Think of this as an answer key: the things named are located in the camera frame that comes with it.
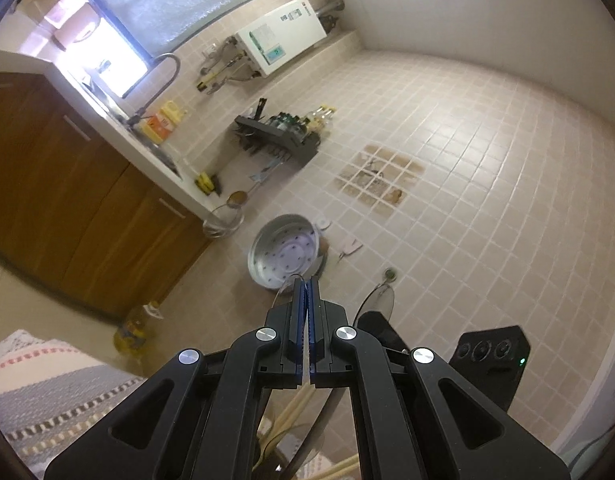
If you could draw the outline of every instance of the white ceiling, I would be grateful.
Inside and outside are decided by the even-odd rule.
[[[345,0],[370,49],[462,59],[552,86],[615,123],[615,23],[600,0]]]

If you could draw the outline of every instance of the cabinet handle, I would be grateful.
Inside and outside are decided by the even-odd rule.
[[[170,211],[172,211],[172,213],[174,213],[175,215],[177,215],[180,219],[184,219],[185,215],[183,213],[178,212],[174,207],[172,207],[171,205],[169,205],[168,202],[166,202],[165,200],[163,200],[162,198],[159,198],[158,201],[164,205],[165,207],[167,207]]]
[[[76,132],[78,133],[81,137],[83,137],[85,140],[90,141],[92,139],[90,139],[90,137],[88,136],[88,134],[86,134],[81,128],[79,128],[78,126],[76,126],[76,124],[74,123],[74,121],[72,119],[70,119],[67,115],[63,116],[63,120],[70,125],[70,127]]]

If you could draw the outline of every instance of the kitchen sink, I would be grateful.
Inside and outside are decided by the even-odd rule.
[[[136,140],[138,140],[143,147],[145,147],[162,165],[168,170],[172,171],[178,178],[182,179],[178,168],[172,157],[168,155],[158,144],[152,142],[152,140],[143,134],[141,131],[128,125],[129,115],[116,103],[111,97],[100,89],[93,81],[90,84],[81,83],[81,86],[90,94],[91,97],[97,101],[101,108],[103,108],[107,114],[117,121],[125,130]]]

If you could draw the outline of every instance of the faucet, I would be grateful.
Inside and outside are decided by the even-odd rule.
[[[176,68],[174,69],[174,74],[172,75],[172,77],[170,78],[170,80],[168,82],[166,82],[163,86],[161,86],[161,88],[159,88],[158,92],[156,92],[150,99],[148,99],[148,102],[145,103],[142,107],[140,107],[136,113],[130,117],[127,120],[127,125],[129,127],[133,127],[135,124],[137,124],[143,117],[143,114],[148,110],[148,107],[154,102],[156,101],[159,96],[166,91],[166,89],[174,82],[174,80],[177,78],[177,76],[179,75],[179,72],[181,72],[181,59],[176,56],[175,54],[172,54],[171,52],[166,52],[165,54],[161,54],[160,56],[156,56],[153,60],[152,63],[150,65],[150,68],[147,72],[145,72],[143,74],[143,76],[141,77],[141,79],[139,79],[137,81],[137,85],[140,84],[143,79],[145,79],[148,75],[150,75],[152,73],[152,71],[164,60],[167,58],[171,58],[174,59],[174,63],[176,63]]]

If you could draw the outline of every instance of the cabinet door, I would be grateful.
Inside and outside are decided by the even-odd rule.
[[[0,73],[0,251],[4,252],[35,145],[53,102],[36,74]]]
[[[0,157],[16,164],[13,182],[0,177],[9,200],[0,250],[17,267],[51,287],[63,275],[102,200],[128,162],[105,142],[42,77],[44,112],[33,125],[14,132],[25,142],[3,148]],[[30,97],[38,99],[34,90]],[[18,110],[18,113],[30,113]],[[5,127],[5,136],[12,130]]]
[[[201,221],[129,166],[92,219],[61,288],[120,318],[163,300],[207,244]]]

